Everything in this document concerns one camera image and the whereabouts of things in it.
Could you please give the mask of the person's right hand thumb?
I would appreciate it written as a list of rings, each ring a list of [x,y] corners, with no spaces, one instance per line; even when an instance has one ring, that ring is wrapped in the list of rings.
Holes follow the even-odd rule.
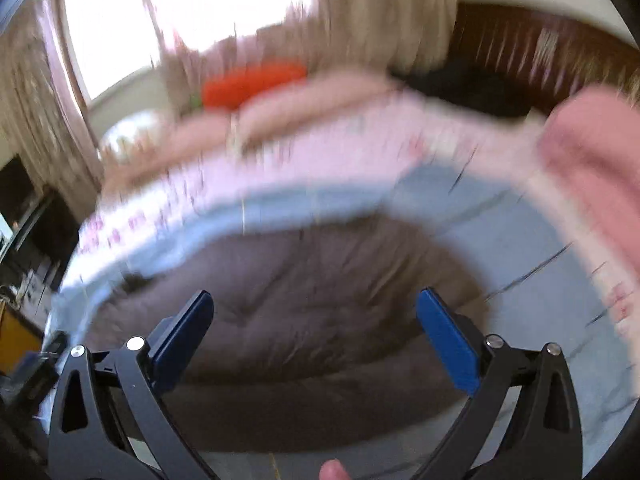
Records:
[[[327,460],[319,470],[319,480],[350,480],[351,478],[339,460]]]

